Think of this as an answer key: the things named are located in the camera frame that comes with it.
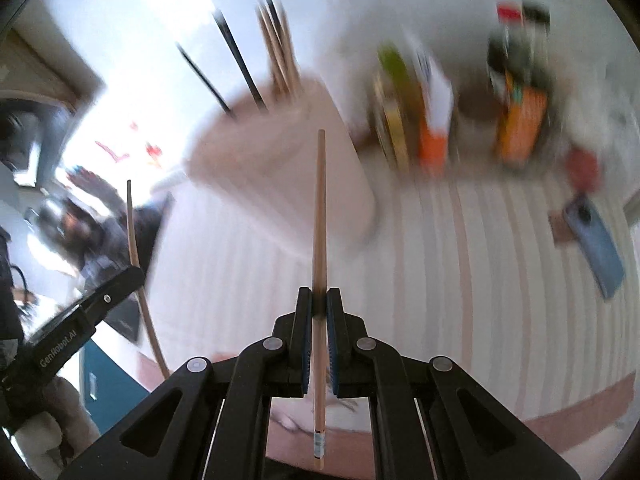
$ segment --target beige container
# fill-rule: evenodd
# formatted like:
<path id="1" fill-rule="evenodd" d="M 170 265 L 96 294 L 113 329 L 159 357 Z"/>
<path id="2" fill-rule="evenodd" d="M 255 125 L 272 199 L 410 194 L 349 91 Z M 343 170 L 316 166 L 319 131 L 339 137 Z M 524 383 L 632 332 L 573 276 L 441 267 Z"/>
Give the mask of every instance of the beige container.
<path id="1" fill-rule="evenodd" d="M 295 99 L 274 101 L 260 88 L 268 111 L 251 96 L 206 126 L 187 173 L 238 206 L 284 250 L 311 256 L 318 130 L 326 131 L 326 208 L 329 250 L 352 248 L 371 229 L 374 197 L 348 131 L 324 84 L 303 77 Z"/>

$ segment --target cabinet door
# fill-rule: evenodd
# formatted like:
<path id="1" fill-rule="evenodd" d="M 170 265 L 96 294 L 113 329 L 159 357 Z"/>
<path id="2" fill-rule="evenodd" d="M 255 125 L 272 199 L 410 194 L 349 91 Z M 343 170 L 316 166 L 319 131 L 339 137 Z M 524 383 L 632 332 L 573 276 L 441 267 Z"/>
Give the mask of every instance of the cabinet door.
<path id="1" fill-rule="evenodd" d="M 148 395 L 93 341 L 84 345 L 81 365 L 84 405 L 100 434 L 110 430 Z"/>

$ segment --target blue phone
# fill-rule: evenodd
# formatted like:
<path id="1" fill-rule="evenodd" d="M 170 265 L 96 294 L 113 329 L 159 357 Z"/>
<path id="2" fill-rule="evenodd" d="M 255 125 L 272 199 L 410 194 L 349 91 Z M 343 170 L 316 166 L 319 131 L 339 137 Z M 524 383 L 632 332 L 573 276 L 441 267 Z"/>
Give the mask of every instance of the blue phone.
<path id="1" fill-rule="evenodd" d="M 622 285 L 625 268 L 597 209 L 581 195 L 565 208 L 564 219 L 587 257 L 602 296 L 610 300 Z"/>

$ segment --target silver screw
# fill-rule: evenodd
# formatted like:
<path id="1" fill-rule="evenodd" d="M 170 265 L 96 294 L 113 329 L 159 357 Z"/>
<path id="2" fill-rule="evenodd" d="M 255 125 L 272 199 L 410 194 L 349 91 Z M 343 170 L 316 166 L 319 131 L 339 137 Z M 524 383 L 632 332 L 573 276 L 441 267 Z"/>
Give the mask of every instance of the silver screw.
<path id="1" fill-rule="evenodd" d="M 450 372 L 453 368 L 453 361 L 442 355 L 436 357 L 431 364 L 433 364 L 433 367 L 439 372 Z"/>
<path id="2" fill-rule="evenodd" d="M 267 350 L 278 350 L 282 348 L 282 339 L 279 337 L 268 337 L 262 342 L 262 346 Z"/>
<path id="3" fill-rule="evenodd" d="M 187 363 L 187 370 L 197 374 L 207 367 L 207 362 L 202 357 L 194 357 Z"/>
<path id="4" fill-rule="evenodd" d="M 360 350 L 373 350 L 376 347 L 376 340 L 370 337 L 361 337 L 356 341 L 356 346 Z"/>

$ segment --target label on chopstick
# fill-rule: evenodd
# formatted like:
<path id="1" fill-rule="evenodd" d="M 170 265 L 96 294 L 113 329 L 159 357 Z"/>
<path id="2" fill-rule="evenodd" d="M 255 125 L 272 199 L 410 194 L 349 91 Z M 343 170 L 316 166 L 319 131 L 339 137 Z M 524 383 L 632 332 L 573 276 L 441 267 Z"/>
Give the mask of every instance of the label on chopstick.
<path id="1" fill-rule="evenodd" d="M 319 433 L 316 431 L 314 433 L 314 457 L 322 458 L 324 456 L 324 432 Z"/>

